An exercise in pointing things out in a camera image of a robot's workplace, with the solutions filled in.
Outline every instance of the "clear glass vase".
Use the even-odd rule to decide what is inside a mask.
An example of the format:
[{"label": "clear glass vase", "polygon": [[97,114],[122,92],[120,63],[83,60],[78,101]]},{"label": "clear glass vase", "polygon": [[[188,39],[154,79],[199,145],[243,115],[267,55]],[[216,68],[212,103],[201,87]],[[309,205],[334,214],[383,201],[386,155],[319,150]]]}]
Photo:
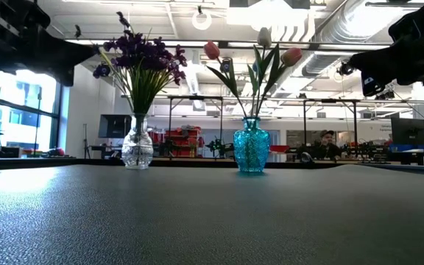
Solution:
[{"label": "clear glass vase", "polygon": [[235,132],[235,160],[241,172],[262,172],[269,155],[269,133],[259,128],[259,118],[243,118],[244,129]]},{"label": "clear glass vase", "polygon": [[122,160],[127,169],[148,169],[153,159],[153,142],[146,132],[147,114],[134,113],[130,131],[122,145]]}]

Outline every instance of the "textured tabletop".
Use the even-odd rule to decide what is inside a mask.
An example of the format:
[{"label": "textured tabletop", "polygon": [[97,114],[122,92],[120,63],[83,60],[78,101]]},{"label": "textured tabletop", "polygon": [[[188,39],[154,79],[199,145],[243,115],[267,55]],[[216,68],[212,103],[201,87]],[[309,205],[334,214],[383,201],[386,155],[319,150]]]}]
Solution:
[{"label": "textured tabletop", "polygon": [[0,171],[0,264],[424,264],[424,175]]}]

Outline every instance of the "person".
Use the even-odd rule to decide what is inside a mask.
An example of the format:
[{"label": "person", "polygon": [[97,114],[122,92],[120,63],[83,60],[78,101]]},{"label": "person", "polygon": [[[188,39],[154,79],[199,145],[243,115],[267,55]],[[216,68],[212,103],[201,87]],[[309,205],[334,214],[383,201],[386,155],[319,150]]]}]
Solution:
[{"label": "person", "polygon": [[341,149],[333,143],[333,136],[335,132],[332,130],[323,130],[320,133],[321,142],[319,146],[316,146],[314,153],[312,154],[314,158],[317,159],[340,159],[342,156]]}]

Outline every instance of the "monitor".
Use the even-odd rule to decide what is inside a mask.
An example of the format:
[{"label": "monitor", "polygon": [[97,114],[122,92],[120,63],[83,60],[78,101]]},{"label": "monitor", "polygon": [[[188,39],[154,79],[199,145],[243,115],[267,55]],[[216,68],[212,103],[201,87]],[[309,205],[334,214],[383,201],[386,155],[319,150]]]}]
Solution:
[{"label": "monitor", "polygon": [[124,138],[130,130],[130,115],[101,115],[99,122],[100,138]]},{"label": "monitor", "polygon": [[424,144],[424,120],[391,118],[394,144]]}]

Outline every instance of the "textured glass vase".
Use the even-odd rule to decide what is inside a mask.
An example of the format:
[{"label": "textured glass vase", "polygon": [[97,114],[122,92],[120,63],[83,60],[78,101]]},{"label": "textured glass vase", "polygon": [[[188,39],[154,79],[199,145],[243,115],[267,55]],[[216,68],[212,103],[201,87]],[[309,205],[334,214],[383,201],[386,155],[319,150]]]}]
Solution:
[{"label": "textured glass vase", "polygon": [[153,142],[146,132],[146,114],[132,115],[130,131],[122,145],[122,160],[127,169],[148,169],[153,159]]},{"label": "textured glass vase", "polygon": [[244,118],[244,129],[235,132],[235,160],[241,172],[262,172],[269,154],[269,133],[259,128],[259,118]]}]

